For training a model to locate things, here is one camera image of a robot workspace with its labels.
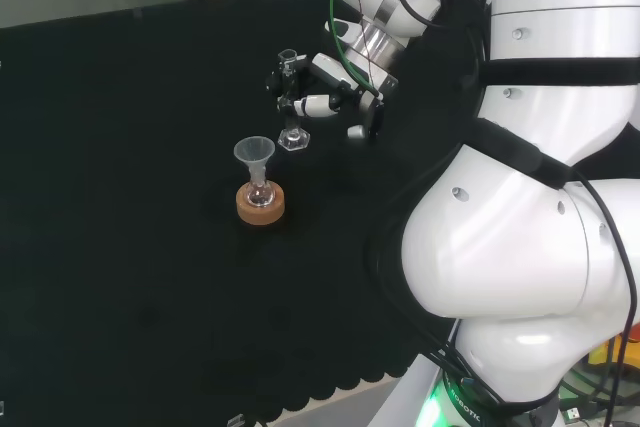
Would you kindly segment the black five-finger hand white plates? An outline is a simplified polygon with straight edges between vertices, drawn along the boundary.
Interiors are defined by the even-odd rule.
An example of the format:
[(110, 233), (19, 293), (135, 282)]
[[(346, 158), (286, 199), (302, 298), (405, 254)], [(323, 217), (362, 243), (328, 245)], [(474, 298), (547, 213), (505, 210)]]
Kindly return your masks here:
[(310, 57), (292, 49), (282, 51), (277, 67), (266, 79), (266, 91), (276, 99), (276, 108), (285, 119), (278, 144), (287, 151), (306, 148), (311, 136), (301, 120), (332, 117), (345, 107), (360, 115), (347, 137), (374, 141), (382, 127), (385, 102), (393, 98), (398, 81), (377, 65), (372, 73), (376, 95), (351, 78), (339, 61), (323, 53)]

